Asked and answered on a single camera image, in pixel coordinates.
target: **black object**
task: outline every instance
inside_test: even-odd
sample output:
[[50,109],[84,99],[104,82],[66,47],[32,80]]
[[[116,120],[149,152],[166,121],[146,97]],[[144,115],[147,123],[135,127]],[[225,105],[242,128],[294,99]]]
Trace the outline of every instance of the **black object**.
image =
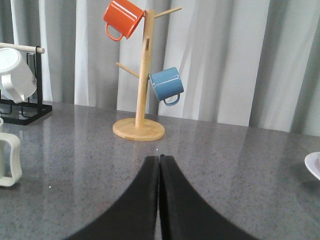
[[123,195],[67,240],[153,240],[158,209],[159,157],[148,156]]
[[160,156],[159,210],[163,240],[256,240],[211,208],[173,156]]
[[34,76],[37,80],[36,102],[30,102],[30,98],[28,98],[28,102],[15,103],[12,100],[2,99],[0,94],[0,107],[1,109],[6,109],[0,111],[0,116],[5,123],[28,125],[52,111],[51,105],[43,104],[41,53],[37,52],[37,48],[39,47],[36,47],[35,53],[27,52],[26,54],[28,65],[29,55],[33,57]]

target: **gray countertop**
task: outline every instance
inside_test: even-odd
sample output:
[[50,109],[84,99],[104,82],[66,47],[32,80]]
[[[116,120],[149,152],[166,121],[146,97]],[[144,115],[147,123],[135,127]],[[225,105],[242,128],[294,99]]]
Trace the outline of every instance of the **gray countertop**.
[[5,123],[21,140],[22,178],[0,187],[0,239],[71,235],[117,200],[145,156],[160,154],[174,156],[198,193],[255,237],[320,239],[320,181],[304,164],[320,137],[163,116],[147,116],[165,127],[160,140],[113,134],[116,120],[134,116],[54,103],[27,126]]

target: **metal rack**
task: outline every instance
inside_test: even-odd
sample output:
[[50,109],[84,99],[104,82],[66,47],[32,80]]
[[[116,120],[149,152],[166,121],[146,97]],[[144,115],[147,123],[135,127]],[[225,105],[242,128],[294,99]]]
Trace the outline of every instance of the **metal rack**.
[[14,103],[12,100],[2,99],[0,94],[0,117],[5,123],[28,125],[52,111],[51,105],[43,104],[41,51],[38,48],[40,47],[35,47],[34,52],[26,53],[29,67],[29,58],[32,57],[34,76],[37,79],[36,91],[32,95],[35,99],[30,100],[28,97],[27,102]]

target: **blue mug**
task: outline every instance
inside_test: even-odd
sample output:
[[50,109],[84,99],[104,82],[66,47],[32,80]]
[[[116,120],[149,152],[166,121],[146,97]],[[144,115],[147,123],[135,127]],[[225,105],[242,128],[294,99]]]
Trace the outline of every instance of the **blue mug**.
[[[184,92],[184,86],[176,67],[149,74],[151,85],[158,101],[164,101],[167,106],[175,105],[180,100],[180,93]],[[177,95],[174,102],[166,102],[167,98]]]

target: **black foam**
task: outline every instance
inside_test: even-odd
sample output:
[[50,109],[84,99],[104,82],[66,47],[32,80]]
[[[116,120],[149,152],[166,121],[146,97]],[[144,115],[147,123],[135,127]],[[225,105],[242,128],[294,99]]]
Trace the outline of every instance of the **black foam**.
[[160,156],[159,184],[163,240],[256,240],[202,199],[173,156]]
[[145,158],[123,195],[67,240],[153,240],[158,207],[159,157]]

